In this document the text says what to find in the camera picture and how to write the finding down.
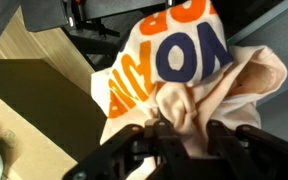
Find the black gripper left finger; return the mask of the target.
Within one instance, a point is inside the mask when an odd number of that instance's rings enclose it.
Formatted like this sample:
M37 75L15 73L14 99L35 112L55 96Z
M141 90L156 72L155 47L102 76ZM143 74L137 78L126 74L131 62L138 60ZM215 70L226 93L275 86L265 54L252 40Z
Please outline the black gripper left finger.
M147 120L144 142L146 155L160 160L147 180L192 180L196 177L192 160L168 120Z

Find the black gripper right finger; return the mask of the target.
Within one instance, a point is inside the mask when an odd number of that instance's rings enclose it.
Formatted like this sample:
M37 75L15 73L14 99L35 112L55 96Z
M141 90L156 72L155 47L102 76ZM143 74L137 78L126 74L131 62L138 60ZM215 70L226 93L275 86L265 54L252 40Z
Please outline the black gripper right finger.
M261 180L261 172L245 152L239 140L218 120L210 120L206 126L207 151L225 159L236 180Z

